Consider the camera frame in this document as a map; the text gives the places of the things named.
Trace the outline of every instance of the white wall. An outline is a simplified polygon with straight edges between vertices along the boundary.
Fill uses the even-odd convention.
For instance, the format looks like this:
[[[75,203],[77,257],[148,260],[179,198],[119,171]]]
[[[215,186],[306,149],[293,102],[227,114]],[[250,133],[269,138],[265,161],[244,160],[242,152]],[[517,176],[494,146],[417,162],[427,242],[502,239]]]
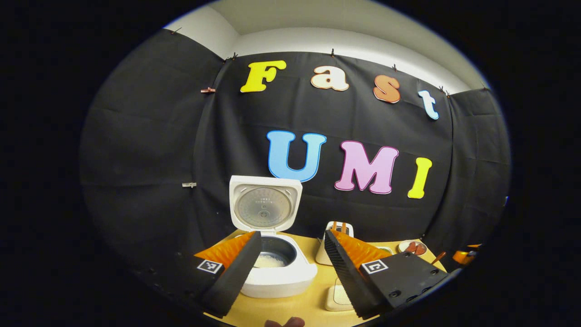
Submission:
[[[298,27],[260,31],[239,35],[214,9],[205,6],[183,15],[165,28],[176,30],[218,56],[226,58],[234,52],[250,55],[268,52],[304,51],[331,53],[359,58],[408,73],[436,87],[444,86],[450,94],[471,88],[458,76],[427,57],[399,44],[351,31]]]

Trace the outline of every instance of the black fabric curtain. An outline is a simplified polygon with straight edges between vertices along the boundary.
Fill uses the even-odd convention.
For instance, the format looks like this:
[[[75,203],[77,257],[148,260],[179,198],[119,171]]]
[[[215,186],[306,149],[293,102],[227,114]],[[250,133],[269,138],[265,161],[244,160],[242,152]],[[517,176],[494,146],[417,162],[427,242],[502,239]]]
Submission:
[[[250,63],[280,60],[287,67],[263,81],[266,90],[240,92]],[[318,66],[341,68],[349,88],[311,85]],[[375,98],[374,79],[382,74],[399,81],[399,102]],[[208,87],[216,92],[200,92]],[[426,114],[421,90],[435,99],[437,120]],[[327,138],[289,233],[321,237],[327,222],[344,221],[365,241],[425,235],[436,252],[479,242],[500,216],[510,155],[488,91],[447,98],[391,67],[330,54],[257,54],[224,63],[197,42],[162,30],[119,64],[89,110],[81,181],[96,225],[132,262],[161,262],[171,251],[213,245],[235,229],[230,176],[272,177],[266,134],[273,130],[295,134],[292,169],[305,165],[305,133]],[[363,145],[369,161],[382,147],[398,150],[389,194],[374,194],[369,185],[361,191],[355,178],[354,190],[335,188],[345,159],[340,145],[349,140]],[[418,157],[432,161],[420,199],[407,196]],[[187,182],[197,186],[183,188]]]

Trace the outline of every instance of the yellow letter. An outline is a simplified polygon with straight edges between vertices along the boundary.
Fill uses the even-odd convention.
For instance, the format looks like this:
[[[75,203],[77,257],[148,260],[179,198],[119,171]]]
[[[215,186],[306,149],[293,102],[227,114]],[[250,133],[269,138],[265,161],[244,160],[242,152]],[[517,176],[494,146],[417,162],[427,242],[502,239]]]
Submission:
[[[428,170],[430,170],[430,167],[432,166],[432,161],[428,158],[417,158],[415,164],[418,165],[418,172],[415,174],[414,185],[407,193],[407,197],[423,198],[426,177],[428,177]]]
[[[240,88],[240,92],[243,93],[260,92],[266,90],[266,85],[262,84],[262,79],[266,78],[267,82],[272,82],[274,80],[274,76],[277,75],[276,68],[285,69],[286,62],[282,60],[253,62],[249,64],[248,67],[250,67],[248,80],[246,81],[246,84]]]
[[[345,82],[345,72],[341,68],[333,66],[320,66],[315,68],[318,75],[311,78],[311,84],[316,88],[333,88],[335,91],[344,91],[349,88]]]

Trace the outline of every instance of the clip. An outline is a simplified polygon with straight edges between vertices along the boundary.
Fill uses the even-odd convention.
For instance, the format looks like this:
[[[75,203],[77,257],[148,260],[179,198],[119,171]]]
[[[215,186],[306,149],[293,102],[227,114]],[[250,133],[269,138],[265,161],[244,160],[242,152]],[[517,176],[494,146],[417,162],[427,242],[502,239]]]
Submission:
[[[181,29],[181,27],[180,27],[180,28],[178,28],[177,30],[175,30],[175,31],[171,32],[170,34],[171,34],[171,35],[174,35],[174,34],[175,34],[175,32],[179,31],[180,29]]]

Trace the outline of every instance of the black backdrop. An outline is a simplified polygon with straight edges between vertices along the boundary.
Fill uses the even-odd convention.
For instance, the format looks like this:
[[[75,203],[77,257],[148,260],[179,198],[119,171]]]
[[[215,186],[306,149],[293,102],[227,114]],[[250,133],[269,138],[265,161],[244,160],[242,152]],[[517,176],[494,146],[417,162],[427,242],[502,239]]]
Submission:
[[[547,199],[558,200],[560,193],[536,190],[572,188],[573,179],[558,173],[571,162],[539,153],[566,153],[575,144],[576,121],[547,114],[574,108],[574,93],[564,92],[562,82],[577,79],[571,72],[578,65],[579,44],[569,41],[578,26],[575,7],[504,1],[390,5],[434,29],[487,76],[507,114],[515,157],[511,198],[487,250],[425,305],[415,305],[390,325],[435,319],[447,325],[474,324],[475,319],[496,326],[565,324],[574,301],[561,300],[568,293],[562,286],[571,280],[563,273],[573,247],[556,255],[546,244],[547,238],[571,230],[564,224],[568,214],[566,205],[559,214],[555,205],[546,205],[564,205]],[[16,123],[7,128],[16,136],[5,145],[11,155],[6,162],[16,171],[8,176],[8,187],[14,190],[9,197],[17,212],[6,220],[13,254],[8,263],[14,258],[16,267],[7,269],[13,275],[9,325],[189,326],[201,319],[184,315],[125,273],[123,262],[92,227],[76,174],[87,108],[106,76],[160,26],[191,9],[189,1],[152,6],[136,1],[116,6],[20,3],[14,20],[8,17],[14,24],[8,42],[16,54],[8,70],[14,73],[14,108],[24,108],[8,112]],[[537,90],[542,97],[523,96]],[[504,252],[508,244],[515,252]],[[527,282],[533,283],[521,287]]]
[[[110,242],[133,260],[149,262],[152,251],[200,251],[233,232],[230,176],[272,176],[266,138],[272,130],[296,135],[289,148],[291,168],[305,163],[303,134],[327,138],[317,174],[303,182],[289,233],[321,237],[327,222],[337,220],[351,223],[365,241],[425,237],[433,252],[453,253],[483,242],[497,223],[508,191],[510,151],[489,90],[447,97],[386,66],[311,52],[223,62],[194,40],[170,32],[156,33],[109,76],[91,105],[81,140],[88,208]],[[266,90],[240,92],[250,63],[275,60],[287,67]],[[350,87],[315,88],[310,79],[317,66],[342,69]],[[380,74],[399,81],[396,104],[372,94]],[[206,87],[217,92],[201,93]],[[421,90],[435,99],[437,120],[425,113]],[[361,142],[369,160],[383,146],[398,149],[391,193],[335,188],[345,157],[340,144],[346,140]],[[414,199],[407,192],[418,157],[430,159],[432,167],[425,195]],[[187,182],[197,186],[182,188]]]

